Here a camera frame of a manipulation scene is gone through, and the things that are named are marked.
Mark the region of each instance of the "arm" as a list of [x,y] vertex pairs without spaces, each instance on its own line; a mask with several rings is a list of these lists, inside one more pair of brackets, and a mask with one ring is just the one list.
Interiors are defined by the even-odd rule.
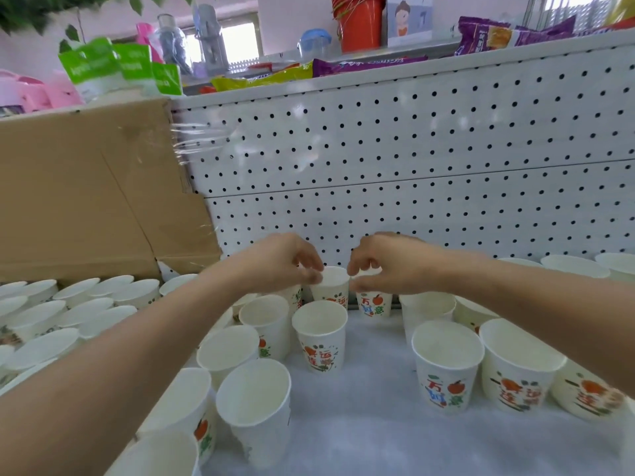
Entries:
[[103,475],[231,304],[322,269],[308,242],[271,235],[30,377],[1,398],[3,474]]
[[451,251],[413,237],[379,233],[353,251],[350,275],[369,265],[376,276],[352,291],[440,291],[496,312],[635,397],[635,286]]

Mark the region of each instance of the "cardboard box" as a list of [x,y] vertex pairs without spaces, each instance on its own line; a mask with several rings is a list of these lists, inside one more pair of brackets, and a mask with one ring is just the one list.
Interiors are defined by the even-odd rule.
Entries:
[[433,0],[387,0],[388,46],[430,41],[433,37]]
[[0,120],[0,282],[132,274],[218,261],[202,196],[173,151],[170,101]]

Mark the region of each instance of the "forearm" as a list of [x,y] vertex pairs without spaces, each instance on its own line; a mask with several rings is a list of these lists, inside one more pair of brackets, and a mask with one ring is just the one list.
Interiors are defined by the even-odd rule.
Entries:
[[[5,394],[4,473],[103,475],[212,325],[243,295],[229,269],[216,264]],[[37,448],[37,457],[10,457],[24,448]]]
[[452,253],[443,290],[496,312],[635,397],[630,284]]

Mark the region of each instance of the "orange bucket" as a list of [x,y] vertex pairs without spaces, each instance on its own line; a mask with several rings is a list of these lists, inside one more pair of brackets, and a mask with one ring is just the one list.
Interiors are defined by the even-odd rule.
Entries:
[[337,0],[333,15],[339,22],[342,53],[379,48],[385,0]]

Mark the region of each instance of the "blue lid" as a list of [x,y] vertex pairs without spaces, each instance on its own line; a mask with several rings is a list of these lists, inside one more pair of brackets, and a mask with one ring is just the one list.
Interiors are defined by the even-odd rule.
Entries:
[[328,34],[328,31],[324,30],[323,28],[312,28],[302,34],[302,36],[300,37],[300,41],[303,42],[315,38],[325,38],[328,40],[329,43],[332,40],[331,36]]

